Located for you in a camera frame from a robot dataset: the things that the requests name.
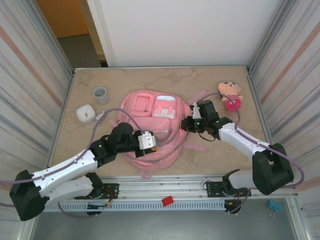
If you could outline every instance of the striped curtain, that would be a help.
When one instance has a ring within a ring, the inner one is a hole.
[[[33,1],[0,1],[0,76],[0,179],[13,180],[46,166],[73,76]],[[0,185],[0,202],[12,203],[10,188]],[[0,239],[14,239],[21,224],[0,207]]]
[[[320,239],[320,1],[289,1],[251,65],[251,77],[274,142],[305,172],[297,187]]]

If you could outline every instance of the table surface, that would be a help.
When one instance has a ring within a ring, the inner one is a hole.
[[[243,95],[243,101],[239,127],[264,141],[264,133],[244,67],[77,69],[52,165],[71,158],[89,143],[95,122],[81,123],[76,116],[77,108],[85,104],[90,104],[98,114],[102,110],[119,107],[127,94],[139,89],[175,94],[187,102],[203,90],[216,93],[218,84],[225,81],[236,82],[242,88],[240,93]],[[106,88],[110,97],[107,104],[96,103],[93,90],[97,87]],[[209,99],[213,101],[220,117],[237,121],[237,114],[225,109],[221,97],[212,96]],[[109,124],[110,119],[116,120],[117,113],[111,112],[98,126],[94,140],[111,132],[113,127]],[[156,171],[154,175],[225,174],[234,169],[248,170],[252,166],[250,159],[228,143],[219,140],[208,142],[202,140],[198,134],[192,133],[189,134],[187,142],[206,146],[207,152],[184,148],[173,165]],[[140,174],[140,170],[129,163],[123,154],[118,154],[115,161],[94,172],[101,177]]]

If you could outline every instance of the gray cup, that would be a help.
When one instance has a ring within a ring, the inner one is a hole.
[[[106,104],[109,101],[109,95],[104,87],[97,87],[93,91],[93,96],[98,104]]]

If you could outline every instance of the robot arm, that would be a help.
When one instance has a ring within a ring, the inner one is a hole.
[[[26,221],[34,218],[46,206],[62,200],[88,195],[98,197],[103,183],[96,173],[71,179],[114,161],[118,153],[135,152],[136,157],[141,157],[158,149],[158,140],[152,133],[136,131],[132,134],[133,131],[130,124],[120,123],[110,135],[94,141],[78,160],[84,150],[50,168],[32,174],[27,170],[20,172],[15,180],[34,179],[13,184],[9,193],[20,219]]]
[[[208,132],[216,139],[234,146],[252,160],[252,170],[237,169],[222,178],[224,191],[228,195],[233,195],[237,192],[236,189],[240,188],[254,188],[264,195],[269,195],[293,181],[294,174],[290,163],[283,157],[262,147],[266,146],[286,155],[282,145],[279,143],[270,145],[251,136],[239,127],[236,128],[235,123],[229,118],[219,117],[210,100],[195,102],[190,108],[193,110],[193,116],[182,120],[181,128],[183,130],[200,134]]]

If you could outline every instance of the doorway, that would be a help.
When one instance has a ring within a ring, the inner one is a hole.
[[[108,66],[87,0],[36,2],[74,69]]]

